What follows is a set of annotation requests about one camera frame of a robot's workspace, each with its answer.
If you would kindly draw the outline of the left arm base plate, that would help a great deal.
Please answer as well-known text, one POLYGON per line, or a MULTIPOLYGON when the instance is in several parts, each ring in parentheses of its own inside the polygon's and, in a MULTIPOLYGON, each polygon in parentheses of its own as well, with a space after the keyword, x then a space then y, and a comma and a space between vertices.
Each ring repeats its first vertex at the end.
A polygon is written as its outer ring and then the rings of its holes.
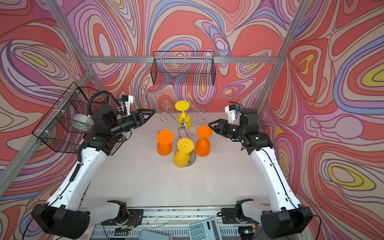
POLYGON ((144 210, 143 209, 127 209, 125 217, 116 217, 101 223, 102 226, 134 226, 142 224, 144 210))

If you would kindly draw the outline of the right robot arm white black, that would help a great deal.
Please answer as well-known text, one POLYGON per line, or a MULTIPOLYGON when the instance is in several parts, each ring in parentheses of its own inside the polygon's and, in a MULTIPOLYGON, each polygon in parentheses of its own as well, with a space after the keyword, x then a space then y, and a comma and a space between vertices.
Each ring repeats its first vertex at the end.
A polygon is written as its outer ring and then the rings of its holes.
POLYGON ((269 209, 252 199, 237 201, 238 220, 256 221, 270 239, 302 233, 314 215, 309 207, 300 203, 289 186, 270 137, 260 131, 257 111, 231 104, 225 107, 225 113, 228 119, 211 122, 209 127, 218 135, 242 144, 242 149, 257 165, 270 199, 269 209))

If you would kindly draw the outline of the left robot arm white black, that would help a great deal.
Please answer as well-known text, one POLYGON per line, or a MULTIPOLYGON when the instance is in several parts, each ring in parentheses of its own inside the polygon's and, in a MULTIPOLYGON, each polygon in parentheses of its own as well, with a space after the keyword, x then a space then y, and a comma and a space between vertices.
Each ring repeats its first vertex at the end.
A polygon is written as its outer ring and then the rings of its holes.
POLYGON ((130 217, 126 202, 109 200, 101 207, 84 211, 80 206, 99 166, 115 145, 127 141, 124 133, 143 126, 156 113, 154 109, 130 111, 131 103, 131 96, 119 101, 108 91, 91 96, 87 113, 93 124, 88 137, 76 149, 77 163, 47 202, 32 210, 33 220, 44 233, 75 240, 89 227, 103 222, 126 224, 130 217))

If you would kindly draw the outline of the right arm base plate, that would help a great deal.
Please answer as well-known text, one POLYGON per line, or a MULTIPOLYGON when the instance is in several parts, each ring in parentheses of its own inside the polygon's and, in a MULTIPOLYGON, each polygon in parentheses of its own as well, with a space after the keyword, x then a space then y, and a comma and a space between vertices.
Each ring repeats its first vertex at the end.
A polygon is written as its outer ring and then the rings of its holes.
POLYGON ((218 213, 217 217, 222 219, 223 224, 253 224, 258 226, 259 223, 250 218, 244 217, 239 210, 233 208, 222 208, 218 213))

